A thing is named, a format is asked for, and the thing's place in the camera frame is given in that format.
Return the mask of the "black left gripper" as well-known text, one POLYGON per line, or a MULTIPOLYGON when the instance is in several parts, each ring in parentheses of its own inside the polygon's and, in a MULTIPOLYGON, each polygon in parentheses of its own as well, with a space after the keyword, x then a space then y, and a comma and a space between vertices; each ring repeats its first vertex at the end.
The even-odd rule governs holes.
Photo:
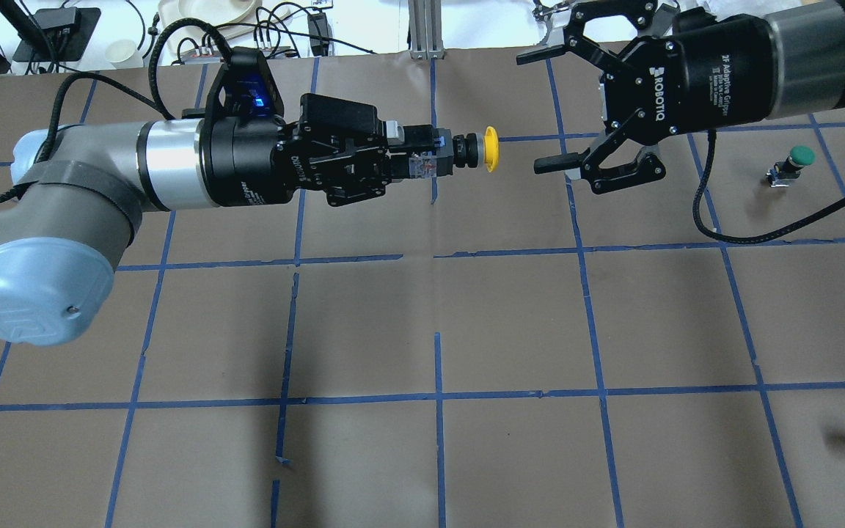
POLYGON ((204 118, 200 123, 202 183, 222 207, 285 204, 298 190, 322 191, 331 207, 382 197, 409 176, 409 155, 388 153, 405 127, 380 120, 378 108, 326 95, 301 97, 301 116, 204 118))

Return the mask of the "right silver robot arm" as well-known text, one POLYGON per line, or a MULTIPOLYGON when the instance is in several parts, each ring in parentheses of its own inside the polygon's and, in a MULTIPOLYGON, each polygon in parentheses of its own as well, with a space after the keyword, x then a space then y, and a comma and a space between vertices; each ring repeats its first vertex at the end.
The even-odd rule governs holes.
POLYGON ((845 108, 845 1, 717 20, 656 1, 574 2, 525 65, 571 53, 601 71, 604 129, 583 153, 537 159, 594 194, 666 175, 656 145, 770 118, 845 108))

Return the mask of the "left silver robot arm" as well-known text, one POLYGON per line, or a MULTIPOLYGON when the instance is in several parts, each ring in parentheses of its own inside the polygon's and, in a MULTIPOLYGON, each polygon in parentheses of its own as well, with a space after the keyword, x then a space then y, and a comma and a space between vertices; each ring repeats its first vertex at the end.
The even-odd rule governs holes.
POLYGON ((379 197, 408 176, 410 127, 373 105, 306 94, 301 118, 256 99, 204 117, 74 125, 46 161, 16 159, 21 198, 0 208, 0 339, 61 345, 92 324, 121 258, 154 211, 379 197))

